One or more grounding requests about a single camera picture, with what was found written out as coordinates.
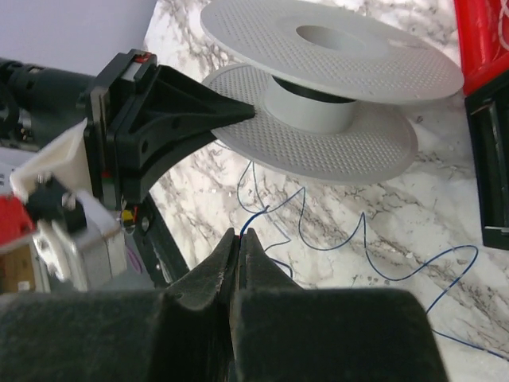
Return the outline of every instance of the marble countertop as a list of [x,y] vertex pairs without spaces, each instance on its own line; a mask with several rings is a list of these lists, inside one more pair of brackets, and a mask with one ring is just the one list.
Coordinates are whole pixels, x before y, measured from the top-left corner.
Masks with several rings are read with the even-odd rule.
[[[458,34],[453,0],[321,0],[345,6],[428,41],[458,64]],[[196,80],[234,58],[206,38],[200,10],[206,0],[159,0],[146,35],[146,47],[161,64],[172,65]],[[476,176],[463,99],[456,95],[402,113],[418,135],[419,153],[400,177],[369,186],[304,183],[255,166],[263,203],[278,205],[302,186],[302,193],[251,225],[266,247],[291,240],[267,254],[291,265],[295,280],[306,288],[383,287],[410,290],[424,307],[468,265],[474,251],[457,250],[404,282],[384,280],[369,265],[362,232],[333,248],[367,216],[367,245],[377,268],[393,279],[408,275],[434,255],[457,245],[482,243]],[[195,267],[229,227],[238,231],[262,208],[249,161],[213,143],[172,168],[153,188],[153,195],[188,265]],[[433,308],[433,327],[450,336],[509,357],[509,252],[480,247],[473,269]],[[509,363],[488,353],[437,337],[452,381],[502,381]]]

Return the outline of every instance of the black band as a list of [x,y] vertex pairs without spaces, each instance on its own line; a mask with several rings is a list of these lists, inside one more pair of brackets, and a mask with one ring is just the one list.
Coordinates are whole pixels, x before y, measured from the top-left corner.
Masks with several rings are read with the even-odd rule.
[[352,103],[355,102],[355,99],[349,99],[349,98],[343,98],[339,97],[337,95],[327,94],[318,92],[313,89],[304,88],[300,85],[292,84],[291,82],[287,82],[282,80],[281,78],[272,77],[274,78],[274,81],[281,86],[283,89],[287,90],[290,93],[293,93],[296,96],[308,98],[308,99],[314,99],[315,101],[319,102],[326,102],[326,103]]

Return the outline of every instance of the spool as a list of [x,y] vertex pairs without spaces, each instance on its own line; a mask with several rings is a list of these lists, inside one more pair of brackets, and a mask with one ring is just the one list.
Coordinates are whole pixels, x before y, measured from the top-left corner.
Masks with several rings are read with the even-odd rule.
[[213,131],[274,170],[334,184],[401,174],[418,143],[392,105],[450,96],[461,70],[418,38],[341,8],[298,0],[215,0],[201,22],[246,61],[204,84],[253,104],[253,119]]

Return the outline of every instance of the blue wire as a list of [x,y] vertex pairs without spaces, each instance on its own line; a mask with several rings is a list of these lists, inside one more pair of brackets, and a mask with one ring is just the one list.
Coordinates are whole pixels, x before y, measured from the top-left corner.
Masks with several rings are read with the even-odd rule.
[[[244,205],[244,203],[240,200],[240,195],[239,195],[239,190],[240,190],[240,184],[242,183],[242,180],[244,179],[244,177],[246,176],[247,174],[247,171],[249,170],[249,168],[252,168],[252,172],[253,172],[253,181],[254,181],[254,191],[255,191],[255,194],[256,194],[256,197],[258,198],[260,204],[262,205],[263,207],[263,210],[261,212],[257,212],[257,211],[252,211],[250,210],[246,205]],[[291,197],[289,197],[288,199],[286,199],[285,201],[283,201],[280,205],[278,205],[277,207],[275,207],[274,209],[271,209],[269,210],[269,206],[265,206],[263,204],[263,201],[262,201],[262,198],[260,197],[260,192],[258,190],[258,182],[257,182],[257,179],[256,179],[256,172],[255,172],[255,164],[253,162],[249,162],[246,169],[244,170],[244,172],[242,173],[240,179],[239,179],[239,182],[237,183],[237,201],[239,202],[241,208],[248,212],[248,213],[253,213],[254,215],[248,220],[248,222],[244,225],[244,228],[243,230],[245,230],[245,228],[247,227],[247,225],[249,225],[251,223],[251,221],[257,217],[257,216],[260,216],[262,214],[270,214],[272,212],[275,212],[277,210],[279,210],[281,207],[283,207],[284,205],[288,204],[291,200],[293,200],[300,192],[303,193],[303,197],[302,197],[302,207],[301,207],[301,213],[300,213],[300,216],[299,216],[299,221],[298,221],[298,234],[299,234],[299,237],[300,239],[302,240],[302,242],[309,248],[315,250],[315,251],[333,251],[333,250],[336,250],[336,249],[339,249],[341,247],[343,247],[344,245],[348,244],[352,238],[355,236],[355,234],[359,231],[359,228],[361,225],[363,225],[363,248],[364,248],[364,252],[366,254],[366,257],[367,257],[367,261],[369,262],[371,268],[379,275],[381,276],[382,278],[386,279],[386,280],[389,280],[389,281],[392,281],[392,282],[400,282],[400,281],[404,281],[404,280],[407,280],[407,279],[410,279],[411,277],[415,276],[418,272],[422,271],[424,268],[428,267],[432,262],[434,262],[435,260],[437,259],[440,259],[442,256],[444,255],[447,255],[449,254],[450,252],[453,252],[455,250],[459,250],[459,249],[465,249],[465,248],[471,248],[471,249],[474,249],[475,250],[475,255],[473,256],[472,258],[472,261],[469,263],[469,265],[463,270],[463,272],[461,272],[461,275],[459,275],[458,277],[456,277],[452,283],[449,284],[449,286],[447,286],[439,295],[437,298],[435,298],[435,300],[431,303],[431,305],[428,307],[428,309],[426,310],[426,314],[429,314],[429,312],[438,304],[438,302],[451,290],[451,288],[453,288],[458,282],[460,282],[460,280],[470,271],[470,269],[473,267],[474,263],[477,261],[477,257],[479,255],[479,248],[476,247],[475,245],[471,245],[471,244],[465,244],[465,245],[460,245],[460,246],[457,246],[457,247],[454,247],[454,248],[450,248],[450,249],[447,249],[443,252],[441,252],[440,254],[434,256],[432,259],[429,259],[428,261],[426,261],[425,263],[423,263],[419,268],[417,268],[416,270],[412,271],[410,274],[408,274],[407,276],[404,276],[404,277],[401,277],[401,278],[398,278],[398,279],[395,279],[395,278],[391,278],[389,276],[386,276],[385,274],[383,274],[381,271],[379,271],[379,269],[373,264],[373,261],[371,260],[371,257],[369,256],[369,251],[367,250],[367,223],[366,223],[366,214],[364,212],[361,213],[360,215],[360,218],[359,218],[359,222],[357,223],[357,226],[356,226],[356,229],[354,229],[353,233],[341,244],[337,244],[333,247],[330,247],[330,248],[318,248],[318,247],[315,247],[313,246],[312,244],[310,244],[306,239],[305,237],[303,236],[302,234],[302,218],[304,216],[304,211],[305,211],[305,197],[306,197],[306,191],[305,191],[305,187],[301,187],[297,192],[295,192]],[[276,244],[272,244],[270,245],[269,247],[267,247],[265,249],[265,251],[268,251],[269,249],[273,248],[273,247],[277,247],[279,245],[283,245],[283,244],[287,244],[287,243],[290,243],[292,240],[288,237],[288,235],[286,235],[283,230],[274,222],[272,221],[272,224],[276,227],[276,229],[286,238],[286,241],[284,242],[281,242],[281,243],[276,243]],[[293,270],[292,268],[286,264],[286,263],[283,263],[283,262],[280,262],[279,260],[276,260],[276,259],[272,259],[275,263],[278,263],[280,265],[282,265],[283,267],[287,267],[288,269],[290,269],[290,272],[291,272],[291,275],[292,275],[292,278],[293,278]],[[489,353],[491,354],[492,356],[495,356],[495,357],[498,357],[502,360],[505,360],[505,361],[509,361],[509,358],[505,357],[504,355],[500,354],[500,353],[497,353],[497,352],[494,352],[492,350],[489,350],[489,349],[486,349],[486,348],[483,348],[482,346],[478,346],[478,345],[475,345],[475,344],[471,344],[469,342],[466,342],[466,341],[463,341],[461,339],[458,339],[458,338],[455,338],[455,337],[451,337],[449,336],[448,334],[444,334],[442,332],[439,332],[435,329],[432,329],[432,331],[440,336],[440,337],[443,337],[443,338],[447,338],[451,341],[455,341],[459,344],[462,344],[462,345],[465,345],[465,346],[468,346],[472,349],[477,349],[477,350],[481,350],[483,352],[486,352],[486,353]]]

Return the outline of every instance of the red plastic part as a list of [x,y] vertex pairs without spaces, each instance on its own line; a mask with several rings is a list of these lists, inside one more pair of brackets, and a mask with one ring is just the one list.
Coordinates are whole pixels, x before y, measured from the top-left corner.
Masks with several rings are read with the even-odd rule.
[[[500,0],[454,0],[460,37],[463,90],[471,95],[509,70],[509,52],[499,42]],[[509,16],[503,19],[509,42]]]
[[35,224],[19,199],[0,196],[0,247],[35,231]]

